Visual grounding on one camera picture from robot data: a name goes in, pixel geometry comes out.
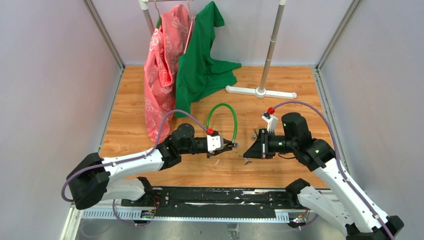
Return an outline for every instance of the black cable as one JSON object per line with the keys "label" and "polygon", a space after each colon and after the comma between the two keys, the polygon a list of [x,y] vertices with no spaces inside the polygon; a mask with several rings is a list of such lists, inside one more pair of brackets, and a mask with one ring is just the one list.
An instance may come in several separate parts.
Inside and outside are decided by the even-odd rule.
{"label": "black cable", "polygon": [[292,156],[292,157],[285,157],[285,156],[283,156],[283,154],[281,154],[281,153],[278,153],[278,156],[279,156],[280,158],[282,158],[282,159],[295,159],[295,158],[296,158],[295,156]]}

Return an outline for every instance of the gray wall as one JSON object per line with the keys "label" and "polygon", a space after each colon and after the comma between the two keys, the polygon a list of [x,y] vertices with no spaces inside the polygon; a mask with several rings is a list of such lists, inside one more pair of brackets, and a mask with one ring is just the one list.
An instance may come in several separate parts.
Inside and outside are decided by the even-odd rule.
{"label": "gray wall", "polygon": [[[144,64],[151,35],[138,0],[93,0],[125,64]],[[190,1],[193,13],[210,0]],[[277,13],[278,0],[215,0],[226,26],[216,28],[211,54],[243,65],[263,65]],[[160,13],[186,1],[157,2]],[[273,65],[316,64],[351,0],[288,0],[272,59]],[[154,24],[158,13],[149,3]]]}
{"label": "gray wall", "polygon": [[0,239],[59,238],[119,75],[81,0],[0,2]]}
{"label": "gray wall", "polygon": [[424,5],[366,0],[322,69],[351,173],[422,239]]}

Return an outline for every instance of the wire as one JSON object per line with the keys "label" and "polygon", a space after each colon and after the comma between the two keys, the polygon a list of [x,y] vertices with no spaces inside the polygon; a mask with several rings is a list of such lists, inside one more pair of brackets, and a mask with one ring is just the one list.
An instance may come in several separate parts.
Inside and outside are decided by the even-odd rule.
{"label": "wire", "polygon": [[303,225],[301,227],[290,227],[289,229],[281,231],[279,233],[287,233],[287,232],[291,232],[291,231],[301,231],[302,229],[312,225],[318,219],[318,217],[319,217],[319,215],[316,214],[315,217],[310,222],[307,222],[305,225]]}
{"label": "wire", "polygon": [[296,157],[295,156],[292,156],[292,157],[285,157],[285,156],[283,156],[283,154],[282,153],[278,153],[278,156],[280,157],[280,158],[282,158],[282,159],[295,159]]}
{"label": "wire", "polygon": [[236,111],[234,111],[234,109],[230,105],[228,105],[226,103],[219,103],[216,106],[214,106],[212,108],[212,110],[210,110],[209,115],[207,116],[206,128],[209,128],[209,122],[211,120],[211,117],[212,117],[212,114],[214,113],[214,111],[217,108],[222,107],[222,106],[227,107],[232,112],[232,118],[234,119],[234,132],[232,134],[232,142],[235,143],[236,142],[236,137],[237,137],[237,115],[236,115]]}
{"label": "wire", "polygon": [[310,104],[308,104],[308,103],[306,103],[306,102],[303,102],[303,101],[295,101],[295,100],[292,100],[292,101],[285,101],[285,102],[282,102],[282,103],[279,103],[279,104],[277,104],[275,107],[274,107],[274,110],[275,109],[277,109],[278,107],[281,107],[281,106],[283,106],[283,105],[287,105],[287,104],[301,104],[301,105],[304,105],[304,106],[307,106],[307,107],[309,107],[310,109],[312,109],[312,110],[314,110],[321,118],[322,118],[322,120],[324,120],[324,122],[325,122],[325,125],[327,126],[327,128],[328,128],[328,131],[329,131],[329,133],[330,133],[330,136],[331,136],[331,141],[332,141],[332,144],[333,144],[333,146],[334,146],[334,152],[335,152],[335,160],[336,160],[336,163],[337,163],[337,168],[338,168],[338,170],[339,170],[339,172],[340,172],[340,174],[341,174],[341,176],[343,177],[343,179],[347,182],[347,184],[349,185],[349,187],[358,195],[358,197],[362,200],[362,202],[368,207],[368,209],[371,211],[371,213],[374,215],[374,216],[378,216],[377,217],[377,221],[381,224],[381,226],[383,227],[383,229],[385,230],[385,232],[387,233],[387,235],[389,236],[389,238],[391,239],[391,240],[395,240],[395,237],[393,236],[393,234],[390,232],[390,230],[389,230],[389,228],[386,226],[386,224],[384,223],[384,221],[381,219],[381,217],[379,216],[379,214],[376,212],[376,210],[373,208],[373,206],[371,206],[371,204],[367,201],[367,199],[359,192],[359,190],[353,185],[353,183],[351,183],[351,181],[349,181],[348,180],[348,176],[346,175],[346,173],[343,171],[343,168],[342,168],[342,162],[340,161],[340,155],[339,155],[339,147],[338,147],[338,145],[337,145],[337,142],[336,142],[336,138],[335,138],[335,135],[334,135],[334,132],[333,132],[333,130],[332,130],[332,128],[330,127],[330,124],[329,124],[329,122],[327,121],[327,119],[326,119],[326,117],[318,110],[318,109],[316,109],[314,106],[312,106],[312,105],[310,105]]}
{"label": "wire", "polygon": [[302,218],[303,216],[305,216],[307,213],[309,212],[309,208],[306,209],[306,211],[302,214],[299,215],[298,218]]}
{"label": "wire", "polygon": [[114,199],[114,200],[113,200],[113,202],[112,202],[112,212],[113,212],[113,215],[115,216],[115,218],[116,218],[119,222],[121,222],[121,223],[123,223],[123,224],[125,224],[125,225],[128,225],[128,226],[135,226],[135,227],[137,227],[137,226],[146,226],[146,225],[148,225],[148,224],[150,223],[150,221],[148,221],[147,223],[135,223],[135,222],[131,223],[131,222],[127,222],[127,221],[122,220],[122,219],[118,216],[118,212],[117,212],[117,210],[115,209],[115,202],[116,202],[116,199]]}
{"label": "wire", "polygon": [[154,0],[154,7],[156,8],[156,10],[157,10],[157,15],[159,16],[159,18],[161,18],[161,13],[159,12],[159,8],[158,8],[158,6],[156,5],[156,0]]}
{"label": "wire", "polygon": [[158,196],[154,196],[153,200],[154,200],[154,215],[153,216],[156,216],[156,211],[161,206],[161,199]]}
{"label": "wire", "polygon": [[308,208],[307,209],[307,216],[306,216],[306,220],[308,220],[308,218],[309,218],[309,214],[311,213],[311,210]]}
{"label": "wire", "polygon": [[[201,124],[196,118],[194,118],[188,112],[183,111],[183,110],[179,110],[179,109],[174,109],[174,110],[169,111],[167,114],[165,114],[165,116],[163,116],[162,122],[160,123],[159,131],[158,131],[158,136],[161,135],[162,128],[164,126],[164,123],[165,123],[166,119],[168,118],[169,115],[171,115],[173,113],[182,113],[182,114],[185,114],[188,117],[190,117],[197,125],[199,125],[204,131],[207,131],[208,130],[205,126],[203,126],[203,124]],[[156,147],[158,146],[158,144],[159,144],[159,137],[156,139],[156,142],[154,143],[154,146],[151,148],[151,150],[148,153],[146,153],[145,155],[135,156],[135,157],[131,157],[131,158],[119,160],[119,161],[116,161],[116,162],[110,162],[110,163],[105,163],[105,164],[96,164],[96,165],[93,165],[93,166],[88,166],[88,167],[85,167],[83,169],[80,169],[79,171],[77,171],[74,174],[72,174],[65,181],[65,183],[63,184],[63,187],[61,189],[62,199],[65,200],[66,202],[70,202],[70,203],[74,201],[73,199],[70,199],[70,198],[67,198],[66,197],[65,190],[66,190],[66,187],[69,185],[69,183],[72,180],[74,180],[76,177],[78,177],[79,175],[81,175],[82,173],[84,173],[86,171],[89,171],[89,170],[97,169],[97,168],[104,168],[104,167],[112,166],[114,164],[118,165],[118,164],[123,164],[123,163],[131,162],[131,161],[134,161],[134,160],[139,160],[139,159],[146,158],[146,157],[150,156],[156,150]]]}
{"label": "wire", "polygon": [[81,235],[86,239],[92,239],[92,238],[100,237],[101,235],[106,233],[109,229],[111,229],[112,226],[113,226],[113,223],[112,223],[110,226],[108,226],[105,230],[101,231],[100,233],[97,233],[95,235],[89,235],[89,234],[86,233],[86,231],[84,229],[88,225],[88,223],[85,223],[85,221],[86,221],[85,219],[81,220],[81,226],[79,227],[79,231],[80,231]]}

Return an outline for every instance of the floor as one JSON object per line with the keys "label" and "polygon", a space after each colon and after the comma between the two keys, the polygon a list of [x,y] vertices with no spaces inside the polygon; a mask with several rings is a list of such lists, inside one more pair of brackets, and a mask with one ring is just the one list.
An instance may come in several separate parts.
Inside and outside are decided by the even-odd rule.
{"label": "floor", "polygon": [[[234,71],[237,77],[236,87],[256,88],[262,76],[262,67],[245,66]],[[313,105],[322,111],[314,77],[309,67],[271,67],[265,86],[269,90],[296,92],[298,101]],[[236,141],[239,148],[210,159],[205,154],[183,155],[182,162],[176,166],[159,171],[144,172],[153,186],[204,186],[204,187],[263,187],[284,188],[292,181],[303,178],[316,188],[326,188],[316,175],[298,163],[295,159],[252,159],[245,164],[240,157],[253,143],[254,129],[263,127],[265,121],[261,114],[269,107],[283,102],[284,99],[256,98],[251,95],[228,93],[224,89],[191,105],[191,113],[201,123],[206,123],[209,110],[216,104],[230,104],[238,120]],[[142,66],[128,66],[116,96],[116,102],[110,118],[100,155],[116,157],[151,148],[154,144],[147,135],[144,115],[144,71]],[[289,104],[277,109],[275,115],[280,119],[288,112],[299,112],[307,120],[312,136],[330,142],[330,135],[323,120],[311,109],[299,104]],[[181,123],[190,123],[195,127],[196,137],[205,134],[191,119],[174,118],[170,122],[171,130]],[[210,126],[231,139],[233,117],[224,107],[218,108],[210,121]],[[277,134],[283,134],[281,123]]]}

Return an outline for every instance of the white pole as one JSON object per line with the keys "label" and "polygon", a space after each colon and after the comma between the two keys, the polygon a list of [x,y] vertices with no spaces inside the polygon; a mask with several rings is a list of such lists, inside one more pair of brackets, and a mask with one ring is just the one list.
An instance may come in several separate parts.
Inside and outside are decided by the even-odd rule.
{"label": "white pole", "polygon": [[153,26],[152,17],[150,16],[149,12],[149,1],[148,0],[138,0],[138,3],[140,4],[141,10],[143,10],[144,18],[146,19],[148,30],[150,31],[150,34],[153,35],[153,32],[155,31],[155,27]]}
{"label": "white pole", "polygon": [[284,7],[287,0],[280,0],[278,4],[277,15],[275,17],[274,28],[272,30],[271,41],[269,42],[268,54],[266,55],[265,66],[263,67],[262,78],[258,88],[246,88],[236,86],[226,86],[225,89],[229,93],[255,95],[258,98],[272,97],[281,99],[295,99],[298,95],[295,92],[269,91],[265,89],[268,72],[270,70],[271,59],[273,58],[274,48],[276,45],[278,31],[280,29],[281,19],[283,17]]}

